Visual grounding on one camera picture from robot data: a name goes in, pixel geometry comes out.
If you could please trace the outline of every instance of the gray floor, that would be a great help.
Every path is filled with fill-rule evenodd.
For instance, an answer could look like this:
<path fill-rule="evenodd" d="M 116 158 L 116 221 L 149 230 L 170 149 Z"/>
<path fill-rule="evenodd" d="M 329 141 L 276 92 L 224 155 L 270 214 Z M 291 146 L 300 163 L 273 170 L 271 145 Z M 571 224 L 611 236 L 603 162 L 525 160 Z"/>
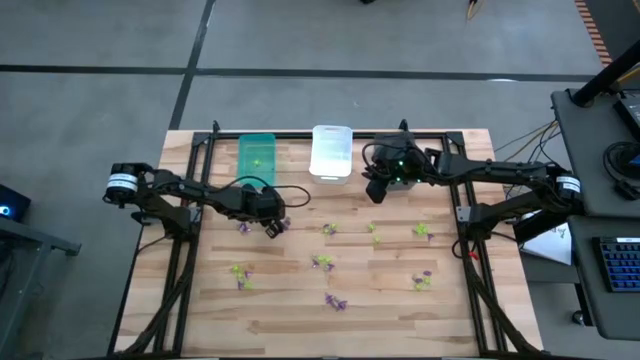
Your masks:
<path fill-rule="evenodd" d="M 0 2 L 0 64 L 185 66 L 204 0 Z M 202 67 L 589 74 L 600 68 L 573 0 L 218 0 Z M 181 76 L 0 73 L 0 183 L 34 199 L 29 223 L 83 244 L 56 256 L 23 330 L 47 359 L 107 349 L 139 227 L 103 204 L 111 163 L 157 164 Z M 182 129 L 317 123 L 489 128 L 497 147 L 552 120 L 577 83 L 196 77 Z M 516 147 L 498 153 L 504 159 Z M 561 138 L 550 155 L 568 165 Z M 517 159 L 526 160 L 528 154 Z M 569 285 L 531 284 L 545 348 L 632 358 L 640 344 L 568 322 Z"/>

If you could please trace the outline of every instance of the keyboard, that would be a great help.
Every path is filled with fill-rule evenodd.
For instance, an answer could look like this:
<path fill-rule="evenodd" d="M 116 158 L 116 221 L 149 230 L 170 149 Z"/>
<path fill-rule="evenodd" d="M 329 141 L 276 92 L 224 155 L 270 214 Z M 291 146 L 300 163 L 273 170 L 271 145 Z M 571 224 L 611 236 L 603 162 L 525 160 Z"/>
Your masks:
<path fill-rule="evenodd" d="M 640 292 L 640 238 L 595 238 L 610 292 Z"/>

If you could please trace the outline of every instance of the led light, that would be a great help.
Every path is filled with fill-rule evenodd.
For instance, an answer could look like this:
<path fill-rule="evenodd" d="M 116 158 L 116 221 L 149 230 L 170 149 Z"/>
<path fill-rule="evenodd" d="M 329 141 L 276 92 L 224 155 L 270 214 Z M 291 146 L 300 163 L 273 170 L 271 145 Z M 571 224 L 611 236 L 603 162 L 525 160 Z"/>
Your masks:
<path fill-rule="evenodd" d="M 11 208 L 6 205 L 0 205 L 0 215 L 4 215 L 4 216 L 11 215 Z"/>

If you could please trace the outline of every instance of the wooden table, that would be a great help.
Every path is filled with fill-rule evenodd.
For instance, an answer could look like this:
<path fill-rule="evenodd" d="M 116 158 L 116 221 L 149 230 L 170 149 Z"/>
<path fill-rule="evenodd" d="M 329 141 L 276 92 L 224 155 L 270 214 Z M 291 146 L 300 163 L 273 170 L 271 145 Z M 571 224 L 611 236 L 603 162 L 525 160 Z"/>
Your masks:
<path fill-rule="evenodd" d="M 462 131 L 470 159 L 494 157 L 487 130 Z M 170 131 L 158 168 L 184 174 L 192 136 L 192 131 Z M 292 227 L 276 239 L 255 225 L 253 232 L 243 235 L 236 222 L 206 208 L 183 356 L 477 354 L 462 262 L 450 249 L 457 231 L 449 188 L 418 185 L 408 192 L 389 193 L 381 205 L 373 204 L 364 192 L 367 182 L 359 175 L 365 143 L 354 141 L 348 184 L 331 186 L 313 183 L 308 140 L 278 140 L 277 183 L 303 186 L 313 199 L 305 207 L 287 209 Z M 417 144 L 441 148 L 435 140 Z M 216 141 L 212 184 L 234 179 L 237 156 L 237 141 Z M 504 200 L 500 185 L 475 183 L 474 188 L 478 202 Z M 289 204 L 305 200 L 299 190 L 280 192 Z M 376 246 L 367 230 L 371 222 L 381 237 Z M 431 242 L 413 234 L 420 222 L 435 235 Z M 323 235 L 326 223 L 338 224 L 338 233 Z M 512 234 L 506 226 L 496 230 Z M 160 226 L 146 228 L 140 246 L 162 234 Z M 541 348 L 516 244 L 494 237 L 487 247 L 501 306 L 527 340 Z M 170 248 L 170 241 L 165 241 L 138 256 L 116 350 L 130 345 L 157 310 Z M 335 269 L 325 273 L 312 268 L 313 255 L 330 255 Z M 254 290 L 237 290 L 231 274 L 235 264 L 254 272 Z M 412 275 L 424 270 L 433 273 L 432 285 L 416 292 Z M 336 312 L 325 305 L 325 293 L 347 300 L 348 309 Z M 489 346 L 495 348 L 486 308 L 483 317 Z"/>

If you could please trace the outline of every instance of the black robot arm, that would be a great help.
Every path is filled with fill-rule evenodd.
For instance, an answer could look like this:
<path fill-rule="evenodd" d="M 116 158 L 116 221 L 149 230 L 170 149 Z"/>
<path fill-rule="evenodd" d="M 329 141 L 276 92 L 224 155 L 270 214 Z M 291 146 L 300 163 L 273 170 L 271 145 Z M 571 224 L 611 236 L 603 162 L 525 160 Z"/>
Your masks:
<path fill-rule="evenodd" d="M 363 148 L 367 164 L 363 175 L 370 180 L 366 192 L 374 203 L 381 203 L 387 191 L 406 189 L 414 183 L 449 186 L 476 181 L 531 189 L 495 205 L 458 207 L 456 216 L 463 224 L 464 237 L 470 240 L 489 239 L 498 222 L 539 211 L 515 226 L 518 239 L 526 241 L 562 224 L 567 216 L 583 212 L 580 181 L 556 164 L 477 161 L 460 154 L 422 150 L 413 134 L 406 127 L 401 129 L 404 131 L 378 135 Z M 365 150 L 371 146 L 374 152 L 369 161 Z"/>
<path fill-rule="evenodd" d="M 191 233 L 191 211 L 171 205 L 162 195 L 211 206 L 230 220 L 258 222 L 271 238 L 284 231 L 281 220 L 285 218 L 285 204 L 273 187 L 265 186 L 261 191 L 248 184 L 218 188 L 143 163 L 113 164 L 103 200 L 121 208 L 126 204 L 139 206 L 144 216 L 162 221 L 167 235 Z M 134 214 L 138 221 L 140 216 Z"/>

